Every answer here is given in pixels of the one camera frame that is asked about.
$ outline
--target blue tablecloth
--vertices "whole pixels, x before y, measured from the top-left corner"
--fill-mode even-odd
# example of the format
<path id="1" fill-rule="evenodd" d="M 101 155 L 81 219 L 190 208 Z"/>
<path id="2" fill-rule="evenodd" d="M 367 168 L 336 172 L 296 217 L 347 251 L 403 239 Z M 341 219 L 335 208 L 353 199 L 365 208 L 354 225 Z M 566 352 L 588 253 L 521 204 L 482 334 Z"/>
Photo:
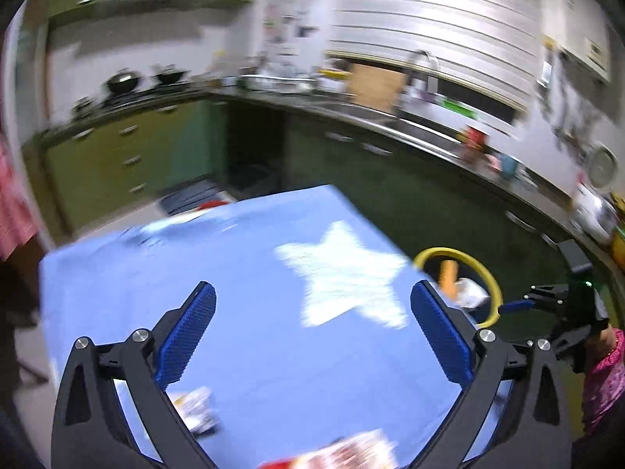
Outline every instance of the blue tablecloth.
<path id="1" fill-rule="evenodd" d="M 319 325 L 302 321 L 309 280 L 276 249 L 318 245 L 337 223 L 365 249 L 405 260 L 389 282 L 404 326 L 358 308 Z M 44 330 L 60 372 L 76 338 L 123 341 L 180 306 L 199 281 L 215 286 L 216 314 L 168 391 L 212 390 L 220 430 L 200 444 L 221 469 L 254 468 L 377 428 L 406 465 L 460 392 L 410 311 L 411 288 L 426 275 L 332 187 L 79 241 L 48 254 L 41 269 Z M 118 391 L 140 448 L 157 457 L 127 389 Z M 472 455 L 486 446 L 500 407 L 496 401 Z"/>

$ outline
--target person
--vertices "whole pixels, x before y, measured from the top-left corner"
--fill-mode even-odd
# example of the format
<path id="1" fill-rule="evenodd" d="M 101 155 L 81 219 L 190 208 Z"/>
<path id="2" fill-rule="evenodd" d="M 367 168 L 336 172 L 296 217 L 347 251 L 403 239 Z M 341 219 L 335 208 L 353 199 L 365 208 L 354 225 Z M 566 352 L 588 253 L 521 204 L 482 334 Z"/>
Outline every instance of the person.
<path id="1" fill-rule="evenodd" d="M 625 467 L 625 335 L 608 326 L 586 340 L 584 436 L 573 443 L 573 469 Z"/>

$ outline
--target white star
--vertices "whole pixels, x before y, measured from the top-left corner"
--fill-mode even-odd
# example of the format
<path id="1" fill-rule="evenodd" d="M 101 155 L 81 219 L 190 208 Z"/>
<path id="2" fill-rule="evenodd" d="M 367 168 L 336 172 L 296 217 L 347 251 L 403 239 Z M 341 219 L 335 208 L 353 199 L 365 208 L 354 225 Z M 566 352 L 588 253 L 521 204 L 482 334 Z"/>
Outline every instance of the white star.
<path id="1" fill-rule="evenodd" d="M 319 245 L 287 243 L 276 254 L 306 279 L 303 326 L 319 326 L 353 308 L 388 328 L 407 325 L 391 282 L 408 259 L 367 250 L 347 222 L 333 222 Z"/>

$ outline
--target wooden cutting board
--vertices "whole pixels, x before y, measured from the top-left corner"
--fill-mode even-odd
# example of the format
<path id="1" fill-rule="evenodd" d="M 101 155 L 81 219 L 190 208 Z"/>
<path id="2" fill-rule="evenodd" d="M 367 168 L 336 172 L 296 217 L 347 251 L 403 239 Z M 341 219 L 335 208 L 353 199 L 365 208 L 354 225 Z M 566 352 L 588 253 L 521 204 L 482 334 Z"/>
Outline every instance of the wooden cutting board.
<path id="1" fill-rule="evenodd" d="M 404 83 L 405 74 L 401 72 L 354 64 L 347 89 L 355 95 L 355 104 L 391 113 Z"/>

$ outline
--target metal screw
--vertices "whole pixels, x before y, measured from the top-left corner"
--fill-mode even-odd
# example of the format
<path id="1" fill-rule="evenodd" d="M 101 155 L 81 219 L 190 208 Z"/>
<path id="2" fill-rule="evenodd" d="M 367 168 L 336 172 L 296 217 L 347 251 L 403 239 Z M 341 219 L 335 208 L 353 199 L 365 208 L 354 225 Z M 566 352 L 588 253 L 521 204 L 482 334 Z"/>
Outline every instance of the metal screw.
<path id="1" fill-rule="evenodd" d="M 539 338 L 537 344 L 541 351 L 549 351 L 551 349 L 551 344 L 544 338 Z"/>
<path id="2" fill-rule="evenodd" d="M 133 332 L 132 340 L 135 342 L 144 342 L 149 336 L 150 332 L 146 329 L 141 328 Z"/>
<path id="3" fill-rule="evenodd" d="M 74 343 L 74 347 L 76 349 L 85 349 L 89 345 L 89 339 L 87 337 L 80 337 L 76 343 Z"/>
<path id="4" fill-rule="evenodd" d="M 479 337 L 484 342 L 492 342 L 493 340 L 495 340 L 495 334 L 491 332 L 489 329 L 483 329 L 482 331 L 480 331 Z"/>

